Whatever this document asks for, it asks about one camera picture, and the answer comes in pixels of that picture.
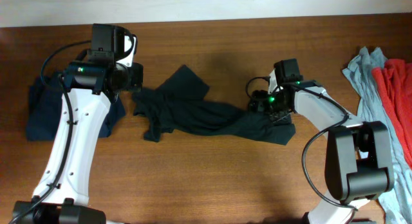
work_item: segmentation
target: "blue cloth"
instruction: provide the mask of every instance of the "blue cloth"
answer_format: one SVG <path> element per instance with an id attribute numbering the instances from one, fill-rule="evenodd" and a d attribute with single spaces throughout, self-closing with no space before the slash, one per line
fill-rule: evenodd
<path id="1" fill-rule="evenodd" d="M 382 106 L 371 74 L 373 68 L 383 68 L 386 60 L 380 48 L 369 54 L 368 49 L 363 47 L 342 72 L 360 96 L 357 116 L 368 122 L 381 121 L 389 130 L 395 186 L 379 196 L 386 213 L 386 223 L 412 223 L 412 170 L 405 161 L 395 128 Z"/>
<path id="2" fill-rule="evenodd" d="M 58 73 L 45 80 L 49 85 L 58 88 Z M 29 141 L 54 140 L 59 127 L 62 111 L 62 92 L 46 89 L 40 78 L 30 86 L 28 95 L 29 118 L 26 126 L 26 138 Z M 122 117 L 126 115 L 120 98 L 110 105 L 108 115 L 105 117 L 98 137 L 109 137 L 111 130 Z"/>

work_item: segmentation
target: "folded cloth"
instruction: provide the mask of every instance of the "folded cloth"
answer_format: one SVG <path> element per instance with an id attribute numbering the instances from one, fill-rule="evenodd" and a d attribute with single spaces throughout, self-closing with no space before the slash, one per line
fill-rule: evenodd
<path id="1" fill-rule="evenodd" d="M 146 116 L 150 121 L 144 139 L 159 142 L 162 133 L 179 129 L 195 135 L 236 135 L 285 145 L 294 135 L 295 126 L 290 117 L 273 124 L 264 114 L 204 101 L 208 90 L 209 86 L 192 70 L 182 66 L 159 88 L 143 88 L 133 93 L 134 115 Z"/>
<path id="2" fill-rule="evenodd" d="M 55 87 L 59 87 L 58 73 L 45 81 Z M 26 138 L 29 141 L 53 140 L 59 127 L 62 110 L 62 92 L 47 89 L 40 78 L 36 79 L 29 89 L 29 117 L 26 126 Z M 109 137 L 111 130 L 122 117 L 126 115 L 120 98 L 110 105 L 108 115 L 105 117 L 98 137 Z"/>
<path id="3" fill-rule="evenodd" d="M 412 64 L 390 59 L 384 69 L 373 69 L 372 75 L 404 150 L 406 163 L 412 168 Z"/>
<path id="4" fill-rule="evenodd" d="M 395 128 L 382 107 L 377 85 L 371 74 L 373 68 L 383 68 L 386 60 L 380 48 L 369 55 L 368 49 L 363 47 L 342 72 L 360 96 L 357 116 L 368 122 L 381 121 L 389 130 L 395 186 L 379 196 L 379 202 L 386 213 L 386 223 L 411 223 L 412 171 L 405 161 Z"/>

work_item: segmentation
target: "wood grain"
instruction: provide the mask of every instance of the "wood grain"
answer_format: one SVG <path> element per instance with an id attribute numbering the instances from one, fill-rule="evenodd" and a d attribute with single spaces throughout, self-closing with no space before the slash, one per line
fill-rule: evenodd
<path id="1" fill-rule="evenodd" d="M 144 86 L 157 87 L 187 64 L 211 86 L 208 100 L 245 107 L 247 80 L 295 57 L 306 79 L 318 80 L 356 113 L 359 97 L 341 70 L 362 46 L 412 61 L 411 21 L 411 14 L 396 14 L 121 25 L 138 35 L 135 61 L 145 67 Z M 50 53 L 90 37 L 90 25 L 0 29 L 1 223 L 16 200 L 31 198 L 52 148 L 25 140 L 28 86 Z M 48 72 L 63 69 L 81 49 L 56 56 Z M 98 141 L 89 184 L 90 207 L 109 219 L 246 223 L 300 218 L 319 202 L 301 169 L 303 146 L 316 132 L 303 117 L 293 116 L 297 133 L 286 146 L 180 131 L 153 143 L 142 138 L 148 121 L 132 115 L 130 94 L 121 98 L 127 116 Z M 325 146 L 320 139 L 308 153 L 308 170 L 322 191 Z M 384 213 L 371 202 L 357 218 L 383 223 Z"/>

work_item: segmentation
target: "black fabric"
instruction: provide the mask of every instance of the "black fabric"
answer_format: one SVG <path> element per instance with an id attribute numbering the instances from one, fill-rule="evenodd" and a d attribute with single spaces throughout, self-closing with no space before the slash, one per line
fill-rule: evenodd
<path id="1" fill-rule="evenodd" d="M 134 115 L 146 116 L 150 128 L 145 140 L 160 141 L 162 133 L 179 129 L 195 135 L 236 135 L 286 145 L 295 134 L 290 117 L 271 123 L 262 113 L 243 111 L 230 104 L 204 101 L 209 86 L 182 66 L 157 89 L 133 93 Z"/>
<path id="2" fill-rule="evenodd" d="M 59 81 L 57 75 L 57 73 L 54 73 L 51 78 L 46 77 L 45 81 L 51 86 L 58 88 Z M 38 78 L 33 86 L 30 86 L 28 103 L 27 140 L 54 140 L 60 122 L 62 92 L 46 89 L 41 83 L 40 78 Z M 117 121 L 125 115 L 126 111 L 122 101 L 118 98 L 114 104 L 110 105 L 109 113 L 103 121 L 98 137 L 109 137 Z"/>

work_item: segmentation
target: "wire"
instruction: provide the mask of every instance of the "wire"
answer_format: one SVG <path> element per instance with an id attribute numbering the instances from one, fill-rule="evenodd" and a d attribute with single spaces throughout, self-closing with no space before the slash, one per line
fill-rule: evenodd
<path id="1" fill-rule="evenodd" d="M 53 183 L 48 185 L 49 189 L 39 198 L 39 200 L 36 201 L 29 209 L 27 209 L 26 211 L 18 214 L 16 217 L 14 217 L 8 224 L 17 223 L 20 219 L 25 217 L 27 214 L 29 214 L 31 211 L 33 211 L 37 206 L 39 206 L 47 198 L 47 196 L 49 196 L 52 193 L 54 188 L 57 187 L 57 184 L 58 184 L 58 182 L 60 180 L 60 177 L 63 173 L 64 166 L 66 165 L 66 160 L 67 160 L 67 157 L 68 157 L 68 154 L 69 154 L 69 148 L 70 148 L 70 143 L 71 143 L 71 136 L 73 134 L 74 120 L 73 120 L 73 109 L 71 107 L 70 98 L 69 98 L 69 95 L 67 93 L 66 88 L 64 87 L 64 83 L 63 83 L 63 79 L 62 79 L 61 75 L 59 75 L 59 84 L 61 86 L 61 90 L 63 90 L 64 99 L 66 100 L 67 108 L 68 108 L 68 111 L 69 111 L 69 122 L 68 122 L 69 123 L 69 131 L 68 131 L 67 140 L 66 140 L 66 147 L 64 148 L 63 157 L 62 157 L 62 161 L 60 163 L 59 170 L 57 171 L 57 174 L 56 174 L 56 177 L 55 177 Z"/>
<path id="2" fill-rule="evenodd" d="M 52 90 L 52 91 L 61 91 L 61 88 L 55 88 L 55 87 L 47 84 L 46 81 L 44 80 L 44 75 L 43 75 L 43 74 L 44 74 L 44 69 L 46 68 L 47 63 L 48 63 L 56 54 L 60 53 L 61 51 L 65 50 L 65 49 L 67 49 L 67 48 L 70 48 L 70 47 L 73 47 L 73 46 L 78 46 L 78 45 L 81 45 L 81 44 L 87 44 L 87 43 L 90 43 L 90 42 L 91 42 L 91 41 L 88 40 L 88 41 L 80 41 L 80 42 L 74 42 L 74 43 L 72 43 L 72 44 L 68 44 L 68 45 L 63 46 L 63 47 L 59 48 L 58 50 L 54 51 L 46 60 L 44 60 L 43 65 L 41 66 L 41 70 L 40 70 L 40 79 L 41 79 L 41 82 L 43 83 L 43 85 L 46 86 L 48 89 L 50 89 L 50 90 Z"/>
<path id="3" fill-rule="evenodd" d="M 344 117 L 343 117 L 343 119 L 342 119 L 341 121 L 339 121 L 339 122 L 337 122 L 336 124 L 333 124 L 332 126 L 329 126 L 329 127 L 325 128 L 325 129 L 323 129 L 322 131 L 318 132 L 316 135 L 314 135 L 314 136 L 306 143 L 306 145 L 305 145 L 305 147 L 304 147 L 304 149 L 303 149 L 303 152 L 302 152 L 302 168 L 303 168 L 304 176 L 306 177 L 306 180 L 308 181 L 309 185 L 310 185 L 311 188 L 315 191 L 315 193 L 316 193 L 319 197 L 321 197 L 324 201 L 326 201 L 327 203 L 329 203 L 329 204 L 331 204 L 331 205 L 335 205 L 335 206 L 337 206 L 337 207 L 340 207 L 340 208 L 352 209 L 352 210 L 355 211 L 355 212 L 358 211 L 358 209 L 357 209 L 356 207 L 352 206 L 352 205 L 342 205 L 342 204 L 340 204 L 340 203 L 337 203 L 337 202 L 335 202 L 335 201 L 332 201 L 331 199 L 329 199 L 329 198 L 327 198 L 325 195 L 323 195 L 321 192 L 319 192 L 319 190 L 317 190 L 316 186 L 314 185 L 314 183 L 313 183 L 312 180 L 310 179 L 309 174 L 308 174 L 308 170 L 307 170 L 307 168 L 306 168 L 306 154 L 307 154 L 307 152 L 308 152 L 308 150 L 309 150 L 310 145 L 311 145 L 317 138 L 319 138 L 320 136 L 322 136 L 323 134 L 325 134 L 326 132 L 328 132 L 330 129 L 332 129 L 332 128 L 334 128 L 334 127 L 337 127 L 337 126 L 340 126 L 340 125 L 342 125 L 343 123 L 345 123 L 345 122 L 349 119 L 349 113 L 348 113 L 341 105 L 339 105 L 337 102 L 335 102 L 333 99 L 331 99 L 331 98 L 329 98 L 329 97 L 326 97 L 326 96 L 324 96 L 324 95 L 322 95 L 322 94 L 320 94 L 320 93 L 313 92 L 313 91 L 311 91 L 311 90 L 309 90 L 309 89 L 303 88 L 303 87 L 298 86 L 298 85 L 296 85 L 296 84 L 283 84 L 282 86 L 292 86 L 292 87 L 297 88 L 297 89 L 299 89 L 299 90 L 303 90 L 303 91 L 305 91 L 305 92 L 307 92 L 307 93 L 316 95 L 317 97 L 322 98 L 322 99 L 325 99 L 326 101 L 330 102 L 331 104 L 333 104 L 335 107 L 337 107 L 339 110 L 342 111 Z"/>
<path id="4" fill-rule="evenodd" d="M 263 80 L 267 81 L 268 84 L 270 83 L 270 81 L 269 81 L 270 77 L 254 77 L 253 79 L 250 79 L 250 80 L 246 83 L 246 88 L 245 88 L 246 95 L 247 95 L 251 100 L 253 100 L 253 101 L 258 101 L 258 102 L 266 101 L 268 98 L 254 98 L 254 97 L 252 97 L 252 96 L 249 94 L 249 91 L 248 91 L 248 89 L 249 89 L 249 84 L 250 84 L 252 81 L 256 80 L 256 79 L 263 79 Z"/>

